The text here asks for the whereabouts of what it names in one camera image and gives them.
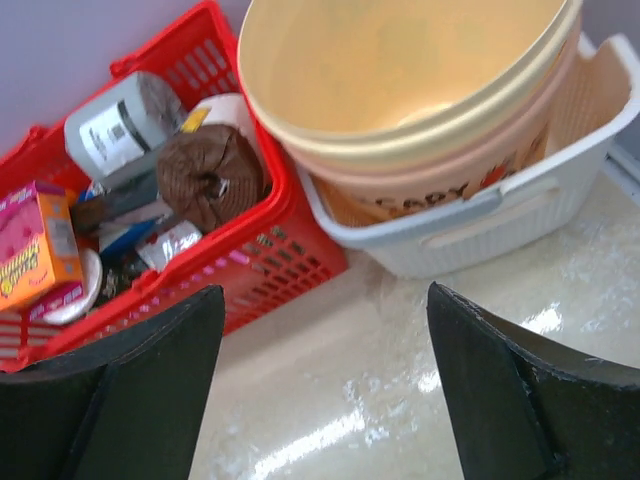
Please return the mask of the orange translucent bucket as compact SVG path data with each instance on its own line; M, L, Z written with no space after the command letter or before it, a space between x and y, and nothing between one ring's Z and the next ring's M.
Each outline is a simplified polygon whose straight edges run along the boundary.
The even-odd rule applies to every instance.
M294 157L440 153L529 101L581 10L578 1L254 1L238 75L259 122Z

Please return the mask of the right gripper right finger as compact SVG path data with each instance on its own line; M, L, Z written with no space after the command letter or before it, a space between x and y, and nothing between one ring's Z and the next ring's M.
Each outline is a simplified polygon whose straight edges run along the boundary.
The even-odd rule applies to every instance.
M639 371L432 283L428 328L467 479L636 479Z

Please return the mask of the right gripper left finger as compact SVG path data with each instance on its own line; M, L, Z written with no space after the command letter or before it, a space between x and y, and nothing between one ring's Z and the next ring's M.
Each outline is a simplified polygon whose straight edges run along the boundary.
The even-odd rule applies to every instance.
M225 321L223 290L1 376L4 479L186 479Z

